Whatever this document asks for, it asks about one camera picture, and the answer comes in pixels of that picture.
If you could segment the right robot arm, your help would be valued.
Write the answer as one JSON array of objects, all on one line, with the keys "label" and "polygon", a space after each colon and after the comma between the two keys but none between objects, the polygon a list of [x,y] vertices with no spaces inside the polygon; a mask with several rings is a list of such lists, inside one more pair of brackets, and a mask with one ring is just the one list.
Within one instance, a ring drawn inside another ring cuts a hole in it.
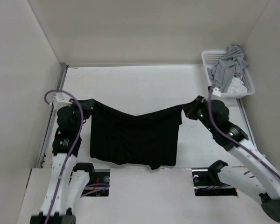
[{"label": "right robot arm", "polygon": [[208,181],[240,190],[256,201],[268,217],[280,223],[280,171],[260,153],[239,126],[230,122],[229,109],[224,102],[198,96],[182,109],[188,119],[199,120],[214,141],[247,169],[246,174],[233,171],[226,162],[218,160],[208,167]]}]

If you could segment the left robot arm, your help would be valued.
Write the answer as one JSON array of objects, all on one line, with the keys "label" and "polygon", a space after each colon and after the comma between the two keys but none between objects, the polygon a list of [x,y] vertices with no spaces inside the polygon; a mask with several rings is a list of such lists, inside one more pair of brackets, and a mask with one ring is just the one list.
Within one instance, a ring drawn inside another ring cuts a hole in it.
[{"label": "left robot arm", "polygon": [[95,182],[92,163],[78,163],[83,123],[91,116],[94,99],[55,101],[57,125],[52,144],[52,169],[49,186],[32,224],[74,224],[74,205],[84,188]]}]

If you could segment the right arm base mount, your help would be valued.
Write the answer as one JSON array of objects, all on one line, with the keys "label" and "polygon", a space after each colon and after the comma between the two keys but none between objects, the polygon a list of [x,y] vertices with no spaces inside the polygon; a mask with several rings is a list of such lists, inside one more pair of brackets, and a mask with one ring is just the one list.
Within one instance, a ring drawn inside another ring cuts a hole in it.
[{"label": "right arm base mount", "polygon": [[237,189],[221,182],[218,173],[228,164],[218,160],[208,168],[192,169],[195,196],[238,196]]}]

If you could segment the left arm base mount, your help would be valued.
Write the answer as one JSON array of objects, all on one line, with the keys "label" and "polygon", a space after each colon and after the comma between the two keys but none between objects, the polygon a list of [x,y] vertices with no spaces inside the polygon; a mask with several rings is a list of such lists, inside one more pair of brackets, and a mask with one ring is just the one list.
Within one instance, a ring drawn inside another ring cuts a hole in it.
[{"label": "left arm base mount", "polygon": [[107,197],[109,196],[110,170],[95,170],[93,177],[86,184],[82,196]]}]

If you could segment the black tank top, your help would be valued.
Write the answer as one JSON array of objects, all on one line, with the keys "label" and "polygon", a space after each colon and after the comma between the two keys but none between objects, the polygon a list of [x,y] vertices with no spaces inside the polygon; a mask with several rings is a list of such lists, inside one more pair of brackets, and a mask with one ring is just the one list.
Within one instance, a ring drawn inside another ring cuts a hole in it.
[{"label": "black tank top", "polygon": [[192,104],[130,115],[95,101],[91,115],[90,157],[117,165],[175,166],[182,114]]}]

